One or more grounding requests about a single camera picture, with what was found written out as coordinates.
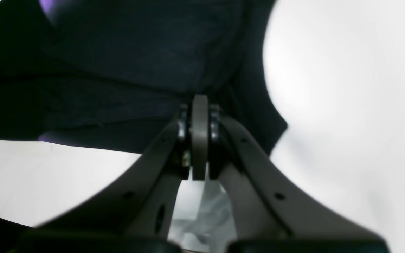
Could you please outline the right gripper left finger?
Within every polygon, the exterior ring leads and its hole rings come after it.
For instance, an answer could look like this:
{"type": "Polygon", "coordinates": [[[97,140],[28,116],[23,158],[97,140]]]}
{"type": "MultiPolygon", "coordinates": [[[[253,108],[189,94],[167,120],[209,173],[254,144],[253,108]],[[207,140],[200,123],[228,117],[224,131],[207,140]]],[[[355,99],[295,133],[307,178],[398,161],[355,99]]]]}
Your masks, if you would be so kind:
{"type": "Polygon", "coordinates": [[[180,253],[167,241],[176,197],[193,166],[191,123],[201,96],[182,105],[119,178],[27,232],[18,253],[180,253]]]}

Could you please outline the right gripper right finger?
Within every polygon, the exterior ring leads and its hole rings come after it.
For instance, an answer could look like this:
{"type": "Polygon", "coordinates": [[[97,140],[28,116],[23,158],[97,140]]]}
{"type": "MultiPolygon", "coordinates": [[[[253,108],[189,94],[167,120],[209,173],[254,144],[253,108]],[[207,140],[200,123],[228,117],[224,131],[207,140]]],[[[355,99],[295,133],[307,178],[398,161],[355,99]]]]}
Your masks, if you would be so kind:
{"type": "Polygon", "coordinates": [[[218,180],[238,240],[229,253],[388,253],[383,238],[314,200],[271,162],[249,131],[201,96],[201,176],[218,180]]]}

